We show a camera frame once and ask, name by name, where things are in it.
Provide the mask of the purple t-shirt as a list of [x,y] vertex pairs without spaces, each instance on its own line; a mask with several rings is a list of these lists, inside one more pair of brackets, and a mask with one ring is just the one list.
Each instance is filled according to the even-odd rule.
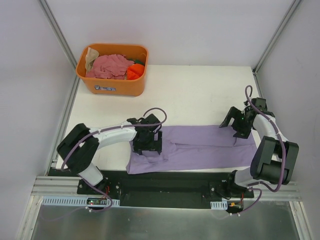
[[230,126],[174,125],[161,130],[162,152],[132,152],[128,174],[248,167],[257,150],[252,135],[235,137]]

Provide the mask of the orange plastic basket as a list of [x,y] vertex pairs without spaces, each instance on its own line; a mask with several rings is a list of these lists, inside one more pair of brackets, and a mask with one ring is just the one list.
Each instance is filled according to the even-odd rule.
[[[134,80],[86,77],[85,63],[88,48],[98,51],[100,55],[120,54],[124,55],[130,60],[138,60],[144,64],[144,72],[140,78]],[[141,95],[145,89],[148,57],[149,52],[142,45],[120,43],[92,43],[83,49],[75,68],[75,72],[77,76],[83,81],[87,89],[93,94],[137,97]]]

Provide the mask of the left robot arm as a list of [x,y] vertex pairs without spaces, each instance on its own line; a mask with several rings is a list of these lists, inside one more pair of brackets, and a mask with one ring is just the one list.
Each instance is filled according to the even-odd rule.
[[132,151],[143,153],[162,152],[162,123],[154,115],[129,118],[121,125],[107,128],[89,128],[84,123],[77,124],[57,147],[63,159],[61,170],[70,171],[82,178],[94,194],[102,194],[108,183],[102,172],[92,163],[96,152],[104,147],[130,142]]

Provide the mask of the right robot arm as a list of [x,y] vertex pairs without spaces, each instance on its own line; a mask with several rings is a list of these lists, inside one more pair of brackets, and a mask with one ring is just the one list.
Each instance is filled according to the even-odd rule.
[[277,192],[282,185],[290,183],[299,153],[298,144],[289,141],[279,130],[264,98],[253,98],[244,105],[244,110],[232,106],[220,127],[231,126],[234,136],[241,139],[248,139],[255,130],[260,144],[249,168],[234,170],[216,187],[215,192],[226,199],[245,195],[249,187],[258,184]]

